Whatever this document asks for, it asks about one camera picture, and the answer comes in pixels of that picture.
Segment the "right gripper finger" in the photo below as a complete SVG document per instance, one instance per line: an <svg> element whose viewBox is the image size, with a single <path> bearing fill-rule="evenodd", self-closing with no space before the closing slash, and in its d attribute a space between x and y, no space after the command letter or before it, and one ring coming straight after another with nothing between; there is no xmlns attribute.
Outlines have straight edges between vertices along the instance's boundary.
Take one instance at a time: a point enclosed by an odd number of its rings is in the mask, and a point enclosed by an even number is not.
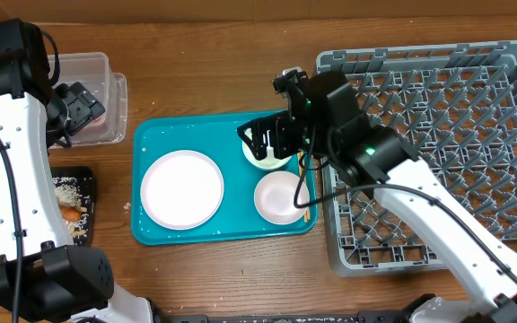
<svg viewBox="0 0 517 323"><path fill-rule="evenodd" d="M260 120L251 120L237 127L237 135L258 161L267 158L268 131L266 124Z"/></svg>
<svg viewBox="0 0 517 323"><path fill-rule="evenodd" d="M275 121L273 122L273 129L270 131L270 143L274 150L274 155L283 155L284 154L284 139L285 139L285 131L283 127L285 125L284 118L282 116L277 116Z"/></svg>

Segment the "small white cup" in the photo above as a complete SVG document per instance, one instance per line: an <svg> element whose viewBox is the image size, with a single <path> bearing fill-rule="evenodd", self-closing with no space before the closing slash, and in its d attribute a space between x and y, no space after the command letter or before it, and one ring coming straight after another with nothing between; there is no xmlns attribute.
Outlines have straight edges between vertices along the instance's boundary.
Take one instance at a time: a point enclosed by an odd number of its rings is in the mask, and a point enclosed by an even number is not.
<svg viewBox="0 0 517 323"><path fill-rule="evenodd" d="M266 147L266 155L263 158L263 161L275 161L275 160L276 160L276 157L274 154L274 148L272 146L268 145Z"/></svg>

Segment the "rice and peanut scraps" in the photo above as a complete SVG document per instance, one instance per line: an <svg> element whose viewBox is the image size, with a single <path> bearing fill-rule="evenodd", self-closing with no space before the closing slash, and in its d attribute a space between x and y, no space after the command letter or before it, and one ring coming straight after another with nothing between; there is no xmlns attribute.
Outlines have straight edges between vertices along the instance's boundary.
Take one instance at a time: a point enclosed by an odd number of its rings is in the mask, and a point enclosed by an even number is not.
<svg viewBox="0 0 517 323"><path fill-rule="evenodd" d="M59 205L74 206L82 212L78 222L65 221L75 245L92 243L96 181L92 175L54 176L53 183Z"/></svg>

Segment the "large white plate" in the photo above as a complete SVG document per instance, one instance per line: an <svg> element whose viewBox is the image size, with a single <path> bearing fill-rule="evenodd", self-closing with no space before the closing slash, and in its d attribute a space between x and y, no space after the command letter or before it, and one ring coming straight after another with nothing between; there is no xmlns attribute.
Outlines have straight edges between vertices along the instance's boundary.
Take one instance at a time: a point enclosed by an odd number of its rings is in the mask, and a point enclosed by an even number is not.
<svg viewBox="0 0 517 323"><path fill-rule="evenodd" d="M140 200L146 214L160 226L194 229L218 211L224 194L223 175L206 155L179 150L163 155L146 171Z"/></svg>

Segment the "orange carrot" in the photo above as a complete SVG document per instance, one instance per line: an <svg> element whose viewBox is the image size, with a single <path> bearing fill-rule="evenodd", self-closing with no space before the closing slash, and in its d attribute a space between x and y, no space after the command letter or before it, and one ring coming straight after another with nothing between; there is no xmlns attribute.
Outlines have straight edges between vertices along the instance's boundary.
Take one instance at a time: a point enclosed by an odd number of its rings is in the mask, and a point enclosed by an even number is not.
<svg viewBox="0 0 517 323"><path fill-rule="evenodd" d="M74 206L60 205L59 211L65 221L78 222L82 217L82 212Z"/></svg>

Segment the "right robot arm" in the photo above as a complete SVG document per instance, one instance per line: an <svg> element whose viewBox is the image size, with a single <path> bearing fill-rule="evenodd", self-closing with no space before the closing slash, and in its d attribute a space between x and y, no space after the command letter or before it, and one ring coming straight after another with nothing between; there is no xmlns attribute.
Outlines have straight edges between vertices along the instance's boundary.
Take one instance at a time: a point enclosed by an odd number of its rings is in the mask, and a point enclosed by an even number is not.
<svg viewBox="0 0 517 323"><path fill-rule="evenodd" d="M238 127L253 157L325 158L346 187L394 213L465 289L466 301L426 294L401 322L517 322L517 253L493 236L440 183L416 148L373 125L340 72L291 70L273 81L288 109Z"/></svg>

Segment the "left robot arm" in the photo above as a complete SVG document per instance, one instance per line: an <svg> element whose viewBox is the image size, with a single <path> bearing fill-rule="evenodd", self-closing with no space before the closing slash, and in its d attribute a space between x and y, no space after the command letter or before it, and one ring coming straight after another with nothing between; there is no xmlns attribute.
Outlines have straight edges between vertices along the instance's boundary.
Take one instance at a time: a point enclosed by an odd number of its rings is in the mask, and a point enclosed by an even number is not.
<svg viewBox="0 0 517 323"><path fill-rule="evenodd" d="M74 243L60 212L48 150L69 147L104 107L58 80L52 42L35 24L0 22L0 306L29 322L158 322L102 250Z"/></svg>

